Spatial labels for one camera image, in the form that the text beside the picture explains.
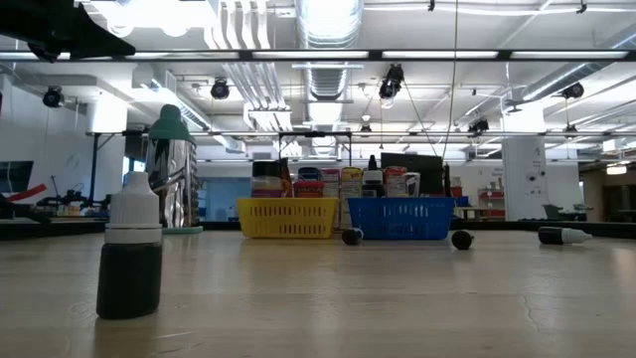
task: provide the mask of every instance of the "plastic basket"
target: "plastic basket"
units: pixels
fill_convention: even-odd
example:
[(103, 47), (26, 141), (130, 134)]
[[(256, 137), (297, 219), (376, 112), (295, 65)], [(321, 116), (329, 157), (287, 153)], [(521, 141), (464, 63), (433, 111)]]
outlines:
[(443, 240), (453, 198), (350, 198), (354, 228), (365, 240)]
[(237, 207), (247, 238), (330, 239), (338, 199), (237, 199)]

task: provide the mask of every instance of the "yellow basket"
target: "yellow basket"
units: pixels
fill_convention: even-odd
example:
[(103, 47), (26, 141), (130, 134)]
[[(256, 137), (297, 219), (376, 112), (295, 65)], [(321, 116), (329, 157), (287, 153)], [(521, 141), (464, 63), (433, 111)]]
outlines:
[(237, 199), (237, 207), (247, 238), (329, 239), (338, 199)]

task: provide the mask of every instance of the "packaged item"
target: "packaged item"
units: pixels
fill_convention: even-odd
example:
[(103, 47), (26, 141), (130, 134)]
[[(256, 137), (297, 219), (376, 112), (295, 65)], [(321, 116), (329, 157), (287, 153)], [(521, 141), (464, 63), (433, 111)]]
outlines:
[(294, 184), (296, 198), (322, 198), (325, 183), (321, 181), (298, 181)]
[(320, 169), (314, 167), (304, 167), (298, 169), (298, 181), (317, 181), (322, 180)]
[(419, 173), (406, 173), (405, 182), (406, 182), (406, 194), (409, 197), (417, 198), (419, 197)]
[(392, 166), (385, 169), (388, 198), (401, 198), (406, 196), (407, 171), (408, 169), (399, 166)]
[[(324, 198), (340, 198), (340, 169), (320, 169), (322, 182), (325, 183), (323, 189)], [(334, 228), (340, 227), (340, 210), (336, 210), (336, 220)]]
[(280, 169), (280, 163), (277, 161), (253, 162), (251, 165), (251, 197), (280, 198), (283, 194)]
[(282, 180), (282, 197), (292, 198), (293, 187), (291, 186), (291, 174), (289, 174), (289, 160), (287, 158), (280, 159), (280, 179)]
[(362, 197), (362, 169), (347, 167), (342, 169), (340, 189), (340, 228), (351, 228), (351, 215), (349, 214), (348, 198)]
[(367, 170), (362, 176), (362, 196), (383, 198), (386, 196), (382, 170)]

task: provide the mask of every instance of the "wooden table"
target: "wooden table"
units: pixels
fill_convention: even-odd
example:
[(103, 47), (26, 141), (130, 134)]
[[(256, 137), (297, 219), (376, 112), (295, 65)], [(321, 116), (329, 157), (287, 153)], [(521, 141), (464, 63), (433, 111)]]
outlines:
[(636, 243), (164, 240), (159, 310), (95, 315), (103, 235), (0, 242), (0, 357), (633, 357)]

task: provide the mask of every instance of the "security camera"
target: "security camera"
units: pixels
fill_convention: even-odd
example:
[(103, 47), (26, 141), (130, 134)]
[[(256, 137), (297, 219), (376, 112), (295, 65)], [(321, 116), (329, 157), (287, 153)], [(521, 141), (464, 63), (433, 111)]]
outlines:
[(42, 103), (48, 108), (60, 108), (64, 105), (64, 101), (62, 88), (59, 86), (49, 87), (49, 90), (42, 97)]
[(230, 88), (228, 87), (228, 80), (215, 79), (215, 84), (210, 91), (212, 98), (214, 99), (226, 99), (230, 96)]
[(583, 85), (580, 83), (576, 83), (568, 87), (567, 89), (564, 89), (560, 93), (560, 95), (563, 96), (565, 99), (569, 99), (569, 98), (581, 98), (584, 93), (585, 93), (585, 89), (583, 88)]
[(404, 70), (401, 68), (401, 65), (391, 64), (391, 68), (389, 69), (387, 76), (382, 81), (382, 85), (380, 86), (380, 98), (390, 99), (395, 97), (398, 94), (399, 90), (401, 90), (401, 83), (403, 81)]

